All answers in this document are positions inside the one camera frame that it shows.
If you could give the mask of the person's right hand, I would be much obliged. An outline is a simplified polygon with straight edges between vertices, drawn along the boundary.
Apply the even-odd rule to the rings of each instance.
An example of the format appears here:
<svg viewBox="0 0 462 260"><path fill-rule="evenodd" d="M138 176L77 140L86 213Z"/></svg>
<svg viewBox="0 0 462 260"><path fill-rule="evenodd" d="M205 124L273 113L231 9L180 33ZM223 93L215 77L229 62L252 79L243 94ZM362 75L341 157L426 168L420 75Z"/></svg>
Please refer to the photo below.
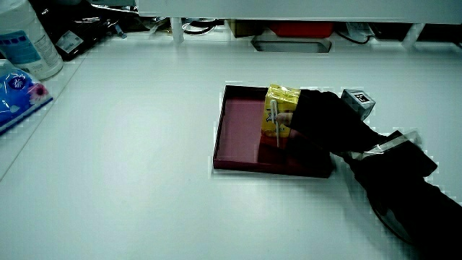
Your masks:
<svg viewBox="0 0 462 260"><path fill-rule="evenodd" d="M302 90L295 110L279 113L276 121L341 157L350 152L368 152L386 139L333 92Z"/></svg>

